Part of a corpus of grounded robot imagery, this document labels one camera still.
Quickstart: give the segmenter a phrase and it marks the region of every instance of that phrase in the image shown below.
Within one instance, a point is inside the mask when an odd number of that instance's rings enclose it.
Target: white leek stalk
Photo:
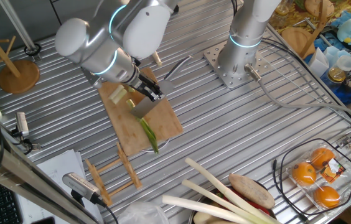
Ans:
[[[193,200],[177,198],[177,197],[168,196],[168,195],[163,195],[162,201],[163,203],[166,203],[168,205],[176,205],[183,208],[195,210],[198,212],[204,212],[218,218],[223,218],[231,222],[235,222],[239,224],[253,224],[252,222],[240,217],[239,215],[233,212],[227,211],[222,208],[217,208],[216,206],[213,206],[213,205],[207,205],[205,203],[195,202]]]
[[[115,105],[117,105],[125,94],[127,94],[127,90],[124,89],[123,85],[118,85],[118,87],[112,92],[109,96],[109,100],[111,100]]]
[[[232,190],[230,190],[228,187],[223,185],[217,178],[215,178],[209,171],[204,169],[201,165],[197,164],[195,161],[193,161],[191,158],[186,158],[185,162],[193,167],[195,170],[199,171],[203,176],[206,177],[208,181],[210,181],[224,196],[226,196],[229,201],[234,203],[236,206],[244,209],[246,212],[251,213],[252,215],[262,219],[262,222],[267,223],[267,224],[281,224],[274,218],[272,218],[269,215],[264,214],[263,212],[259,211],[257,208],[251,206],[249,203],[247,203],[245,200],[240,198],[237,194],[235,194]]]
[[[223,207],[229,209],[232,212],[235,212],[237,215],[241,216],[242,218],[245,218],[253,223],[260,224],[263,221],[260,218],[257,218],[256,216],[244,211],[243,209],[231,204],[230,202],[227,202],[226,200],[220,198],[219,196],[209,192],[208,190],[192,183],[189,180],[183,180],[182,185],[189,187],[190,189],[206,196],[207,198],[213,200],[214,202],[217,202],[219,205],[222,205]]]

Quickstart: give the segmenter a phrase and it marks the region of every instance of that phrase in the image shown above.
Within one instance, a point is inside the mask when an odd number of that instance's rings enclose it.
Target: gray cable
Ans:
[[[267,90],[267,88],[264,86],[263,81],[260,80],[258,81],[258,83],[260,84],[261,88],[263,89],[265,95],[268,96],[269,99],[271,99],[274,103],[276,103],[279,106],[285,107],[285,108],[313,108],[313,107],[327,107],[327,108],[333,108],[335,110],[341,110],[341,111],[345,111],[351,114],[351,109],[348,109],[344,106],[339,106],[339,105],[333,105],[330,103],[313,103],[313,104],[309,104],[309,105],[289,105],[287,103],[282,103],[280,101],[278,101],[275,97],[273,97]]]

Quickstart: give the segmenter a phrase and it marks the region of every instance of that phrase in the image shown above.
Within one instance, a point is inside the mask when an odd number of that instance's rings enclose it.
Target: wooden stand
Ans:
[[[8,93],[23,93],[30,90],[39,80],[40,72],[38,66],[28,60],[19,60],[14,63],[9,59],[8,54],[14,44],[15,36],[12,37],[7,52],[0,47],[0,62],[6,66],[0,72],[0,87]],[[9,42],[8,39],[0,40],[0,43]]]
[[[295,27],[287,28],[282,32],[283,39],[285,39],[293,50],[303,59],[315,53],[314,41],[326,25],[327,8],[324,5],[324,1],[325,0],[321,0],[319,3],[319,23],[312,34],[302,28]]]
[[[113,204],[111,197],[114,196],[114,194],[117,194],[119,191],[125,189],[126,187],[134,184],[136,186],[136,188],[139,189],[140,187],[143,186],[142,183],[139,181],[139,178],[138,178],[136,172],[134,171],[134,168],[130,164],[130,161],[128,161],[126,154],[124,153],[122,148],[120,148],[119,143],[116,142],[116,145],[118,147],[119,159],[105,165],[101,169],[97,170],[95,168],[95,166],[91,165],[90,161],[88,161],[88,159],[86,159],[88,170],[90,171],[91,176],[93,177],[95,185],[100,189],[103,201],[107,204],[107,206],[110,206]],[[128,182],[127,184],[124,184],[123,186],[117,188],[116,190],[108,193],[108,191],[106,191],[105,185],[102,182],[102,179],[100,177],[100,173],[109,169],[110,167],[114,166],[115,164],[117,164],[120,161],[123,163],[124,168],[126,168],[128,175],[130,175],[131,181]]]

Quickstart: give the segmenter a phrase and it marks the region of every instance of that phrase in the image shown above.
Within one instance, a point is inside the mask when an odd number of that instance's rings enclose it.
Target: orange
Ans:
[[[301,162],[294,165],[292,176],[300,186],[310,186],[317,179],[315,169],[308,162]]]
[[[321,207],[333,208],[339,204],[340,195],[332,187],[323,186],[315,190],[314,200]]]
[[[321,170],[326,164],[335,157],[335,154],[327,148],[320,147],[312,152],[311,165]]]

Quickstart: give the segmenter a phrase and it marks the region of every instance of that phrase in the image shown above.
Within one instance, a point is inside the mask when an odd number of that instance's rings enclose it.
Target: plastic bag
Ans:
[[[119,217],[119,224],[170,224],[163,210],[150,202],[134,202]]]

